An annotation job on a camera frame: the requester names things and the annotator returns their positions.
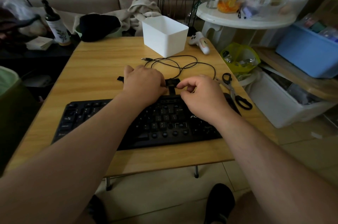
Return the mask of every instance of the blue bin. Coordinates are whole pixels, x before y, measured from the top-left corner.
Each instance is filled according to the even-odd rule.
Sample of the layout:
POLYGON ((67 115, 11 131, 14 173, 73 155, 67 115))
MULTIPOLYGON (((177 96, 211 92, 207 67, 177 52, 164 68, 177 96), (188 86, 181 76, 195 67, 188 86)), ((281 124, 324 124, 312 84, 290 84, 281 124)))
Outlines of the blue bin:
POLYGON ((314 78, 338 75, 338 43, 293 24, 276 52, 314 78))

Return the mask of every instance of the white storage bin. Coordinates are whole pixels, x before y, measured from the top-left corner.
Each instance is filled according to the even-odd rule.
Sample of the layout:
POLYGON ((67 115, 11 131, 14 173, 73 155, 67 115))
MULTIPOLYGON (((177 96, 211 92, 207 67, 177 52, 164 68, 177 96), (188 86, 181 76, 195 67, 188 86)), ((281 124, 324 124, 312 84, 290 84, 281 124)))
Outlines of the white storage bin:
POLYGON ((184 50, 188 26, 167 16, 148 17, 142 21, 144 44, 163 57, 184 50))
POLYGON ((301 105, 265 72, 251 85, 249 96, 276 128, 308 121, 336 105, 328 101, 301 105))

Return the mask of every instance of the piece of paper on floor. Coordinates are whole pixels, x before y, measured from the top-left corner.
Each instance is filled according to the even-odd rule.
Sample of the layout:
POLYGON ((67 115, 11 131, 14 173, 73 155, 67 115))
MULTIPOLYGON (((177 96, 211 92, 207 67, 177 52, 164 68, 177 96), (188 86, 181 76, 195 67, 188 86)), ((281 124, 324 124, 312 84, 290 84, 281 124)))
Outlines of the piece of paper on floor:
POLYGON ((317 138, 317 139, 323 139, 323 135, 320 135, 320 134, 318 134, 318 133, 315 133, 315 132, 311 132, 311 136, 312 137, 315 137, 315 138, 317 138))

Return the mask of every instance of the tile floor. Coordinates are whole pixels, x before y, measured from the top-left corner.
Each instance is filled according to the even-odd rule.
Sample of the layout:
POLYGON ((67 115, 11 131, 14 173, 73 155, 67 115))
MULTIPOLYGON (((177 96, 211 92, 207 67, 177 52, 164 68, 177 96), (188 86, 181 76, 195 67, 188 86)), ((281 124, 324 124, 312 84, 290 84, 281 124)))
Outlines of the tile floor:
MULTIPOLYGON (((284 150, 338 186, 338 129, 318 117, 276 129, 276 135, 284 150)), ((250 191, 235 161, 200 166, 199 172, 199 179, 193 176, 194 167, 113 178, 111 191, 105 191, 102 181, 96 194, 112 223, 192 224, 203 223, 214 184, 226 184, 236 199, 250 191)))

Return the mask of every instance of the black shoe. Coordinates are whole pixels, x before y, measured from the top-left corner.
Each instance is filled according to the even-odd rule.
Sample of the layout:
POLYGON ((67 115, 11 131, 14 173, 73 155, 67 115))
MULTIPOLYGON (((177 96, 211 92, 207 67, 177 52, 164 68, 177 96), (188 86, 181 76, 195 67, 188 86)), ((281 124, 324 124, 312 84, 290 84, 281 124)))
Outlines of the black shoe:
POLYGON ((222 183, 214 185, 206 203, 204 224, 211 224, 214 221, 226 224, 233 208, 234 196, 230 188, 222 183))
POLYGON ((94 195, 87 205, 89 215, 94 219, 96 224, 108 224, 107 214, 101 200, 94 195))

